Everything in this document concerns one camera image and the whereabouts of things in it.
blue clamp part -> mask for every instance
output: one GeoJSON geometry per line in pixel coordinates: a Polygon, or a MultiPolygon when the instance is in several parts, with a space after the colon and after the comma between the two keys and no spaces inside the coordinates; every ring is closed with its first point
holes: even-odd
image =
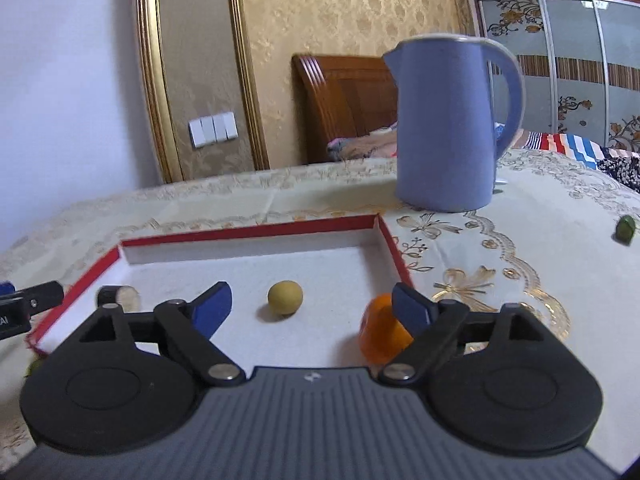
{"type": "Polygon", "coordinates": [[[15,292],[14,284],[11,282],[0,282],[0,296],[5,294],[13,294],[15,292]]]}
{"type": "Polygon", "coordinates": [[[396,283],[394,286],[391,306],[396,319],[413,338],[418,337],[438,319],[438,304],[404,283],[396,283]]]}
{"type": "Polygon", "coordinates": [[[231,287],[227,282],[217,282],[191,301],[191,324],[204,337],[211,339],[231,313],[231,304],[231,287]]]}

tablecloth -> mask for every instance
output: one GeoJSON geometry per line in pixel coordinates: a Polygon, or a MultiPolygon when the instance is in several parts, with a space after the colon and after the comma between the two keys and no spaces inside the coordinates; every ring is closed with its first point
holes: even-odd
{"type": "MultiPolygon", "coordinates": [[[[0,256],[0,278],[17,287],[46,280],[69,286],[123,238],[380,213],[423,294],[458,298],[475,310],[521,302],[564,340],[604,391],[590,449],[622,470],[640,452],[640,242],[622,246],[611,235],[620,215],[640,219],[640,194],[580,162],[537,150],[508,151],[498,176],[508,183],[492,202],[464,214],[399,202],[395,159],[140,190],[67,209],[0,256]]],[[[0,469],[33,447],[17,405],[30,357],[21,338],[0,343],[0,469]]]]}

light switch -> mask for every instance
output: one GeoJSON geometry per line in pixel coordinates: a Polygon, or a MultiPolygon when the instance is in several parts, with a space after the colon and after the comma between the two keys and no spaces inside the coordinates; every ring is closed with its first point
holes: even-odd
{"type": "Polygon", "coordinates": [[[204,138],[204,132],[202,131],[202,123],[200,119],[194,119],[189,121],[189,131],[191,132],[191,139],[193,139],[193,145],[196,148],[204,146],[207,140],[204,138]]]}
{"type": "Polygon", "coordinates": [[[225,120],[223,119],[222,114],[213,116],[213,127],[216,130],[216,142],[226,140],[225,120]]]}
{"type": "Polygon", "coordinates": [[[225,120],[226,138],[231,140],[238,136],[238,130],[236,129],[236,118],[233,112],[225,112],[222,114],[225,120]]]}
{"type": "Polygon", "coordinates": [[[202,133],[204,135],[205,142],[216,142],[216,132],[213,129],[213,118],[211,116],[201,117],[200,123],[202,124],[202,133]]]}

blue kettle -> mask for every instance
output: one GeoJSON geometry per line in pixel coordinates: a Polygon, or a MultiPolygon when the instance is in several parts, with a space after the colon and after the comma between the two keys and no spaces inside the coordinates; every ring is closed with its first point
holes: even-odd
{"type": "Polygon", "coordinates": [[[383,59],[398,86],[398,198],[443,212],[487,205],[496,162],[524,113],[524,81],[515,56],[488,38],[425,34],[401,41],[383,59]],[[500,67],[510,94],[499,136],[487,62],[500,67]]]}

door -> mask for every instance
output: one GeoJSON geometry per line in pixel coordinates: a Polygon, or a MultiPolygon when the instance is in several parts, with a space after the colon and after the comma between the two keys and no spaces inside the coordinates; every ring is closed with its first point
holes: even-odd
{"type": "Polygon", "coordinates": [[[609,66],[607,144],[640,152],[640,8],[611,3],[598,14],[609,66]]]}
{"type": "Polygon", "coordinates": [[[606,142],[602,49],[591,0],[546,0],[556,56],[558,131],[606,142]]]}
{"type": "MultiPolygon", "coordinates": [[[[551,102],[549,63],[542,12],[538,0],[483,0],[484,34],[513,52],[520,63],[526,88],[522,127],[550,132],[551,102]]],[[[495,120],[503,123],[509,108],[507,83],[496,67],[492,70],[495,120]]]]}

